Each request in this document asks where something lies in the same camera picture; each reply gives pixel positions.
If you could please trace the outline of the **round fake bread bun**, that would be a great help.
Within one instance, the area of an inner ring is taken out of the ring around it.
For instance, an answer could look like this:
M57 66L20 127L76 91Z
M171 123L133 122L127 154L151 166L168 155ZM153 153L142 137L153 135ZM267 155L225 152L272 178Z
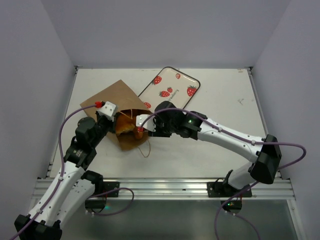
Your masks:
M127 115L120 114L116 119L115 134L117 136L132 132L136 127L136 117L130 118Z

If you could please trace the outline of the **fake baguette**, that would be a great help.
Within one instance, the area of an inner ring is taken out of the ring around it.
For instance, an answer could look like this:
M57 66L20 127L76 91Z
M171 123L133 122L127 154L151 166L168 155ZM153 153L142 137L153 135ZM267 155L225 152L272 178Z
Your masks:
M134 131L133 134L136 140L140 140L142 139L144 133L141 131Z

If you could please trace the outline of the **brown paper bag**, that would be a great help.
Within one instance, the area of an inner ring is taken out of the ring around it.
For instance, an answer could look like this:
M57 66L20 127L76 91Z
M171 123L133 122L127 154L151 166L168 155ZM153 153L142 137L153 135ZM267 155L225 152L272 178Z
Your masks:
M133 90L122 80L118 80L109 87L88 98L82 102L80 106L87 107L95 104L96 102L111 102L117 105L116 118L118 118L120 114L127 115L132 118L141 114L149 115L151 113ZM135 139L134 132L137 131L138 128L135 127L133 131L127 133L116 135L109 132L106 136L121 150L129 151L139 147L149 138L148 134L144 132L142 139Z

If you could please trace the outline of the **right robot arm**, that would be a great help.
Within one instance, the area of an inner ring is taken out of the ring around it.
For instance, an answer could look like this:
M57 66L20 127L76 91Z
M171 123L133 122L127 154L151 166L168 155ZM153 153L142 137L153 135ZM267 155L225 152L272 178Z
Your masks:
M150 137L169 138L176 134L218 145L245 158L248 161L245 165L229 170L223 181L217 180L212 184L213 194L217 197L235 196L254 182L271 185L282 158L275 136L247 135L199 112L176 108L169 101L160 103L143 127Z

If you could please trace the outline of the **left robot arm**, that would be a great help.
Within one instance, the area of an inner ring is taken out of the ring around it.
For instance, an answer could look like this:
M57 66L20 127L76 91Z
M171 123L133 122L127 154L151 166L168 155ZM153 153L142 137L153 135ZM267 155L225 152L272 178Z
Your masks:
M27 215L19 215L14 226L21 240L59 240L70 217L90 196L103 193L103 176L88 170L96 147L107 133L115 133L114 111L96 112L97 119L82 118L52 183Z

